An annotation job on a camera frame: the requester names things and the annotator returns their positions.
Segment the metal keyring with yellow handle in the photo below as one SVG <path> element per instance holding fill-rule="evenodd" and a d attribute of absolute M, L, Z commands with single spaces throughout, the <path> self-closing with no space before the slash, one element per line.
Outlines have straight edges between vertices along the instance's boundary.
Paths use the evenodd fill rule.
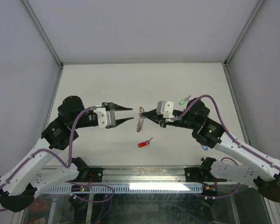
<path fill-rule="evenodd" d="M 139 133 L 142 128 L 143 128 L 143 125 L 144 125 L 144 117 L 142 117 L 142 113 L 144 113 L 144 108 L 142 106 L 139 107 L 139 118 L 138 118 L 138 123 L 137 123 L 137 128 L 136 128 L 136 132 Z"/>

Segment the green tag key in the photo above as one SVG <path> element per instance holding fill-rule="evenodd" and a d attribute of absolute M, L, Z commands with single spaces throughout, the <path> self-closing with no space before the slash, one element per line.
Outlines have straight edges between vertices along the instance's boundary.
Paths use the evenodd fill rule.
<path fill-rule="evenodd" d="M 190 98 L 191 98 L 191 95 L 189 95 L 188 97 L 185 97 L 183 100 L 181 100 L 179 102 L 179 105 L 184 105 L 185 103 L 187 103 L 189 101 Z"/>

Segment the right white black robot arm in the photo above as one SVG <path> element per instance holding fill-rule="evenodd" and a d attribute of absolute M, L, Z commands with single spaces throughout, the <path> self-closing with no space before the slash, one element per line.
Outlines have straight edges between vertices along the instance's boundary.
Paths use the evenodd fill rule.
<path fill-rule="evenodd" d="M 203 180 L 231 179 L 256 189 L 268 200 L 280 203 L 280 160 L 239 140 L 225 126 L 219 113 L 218 122 L 209 118 L 210 110 L 203 98 L 214 101 L 210 95 L 202 95 L 190 100 L 183 111 L 173 109 L 172 102 L 159 101 L 156 109 L 142 112 L 140 116 L 163 128 L 174 126 L 190 129 L 192 137 L 199 144 L 240 162 L 240 165 L 228 165 L 214 158 L 205 158 L 199 169 Z"/>

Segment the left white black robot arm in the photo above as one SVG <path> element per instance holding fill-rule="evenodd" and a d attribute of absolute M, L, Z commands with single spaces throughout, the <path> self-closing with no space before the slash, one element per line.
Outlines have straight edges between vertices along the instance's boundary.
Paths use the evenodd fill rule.
<path fill-rule="evenodd" d="M 84 181 L 89 166 L 82 158 L 72 157 L 76 129 L 115 128 L 129 120 L 116 119 L 116 111 L 128 108 L 113 102 L 85 107 L 81 98 L 69 96 L 58 107 L 58 116 L 43 130 L 28 154 L 8 173 L 0 177 L 0 212 L 26 209 L 48 189 L 69 181 Z"/>

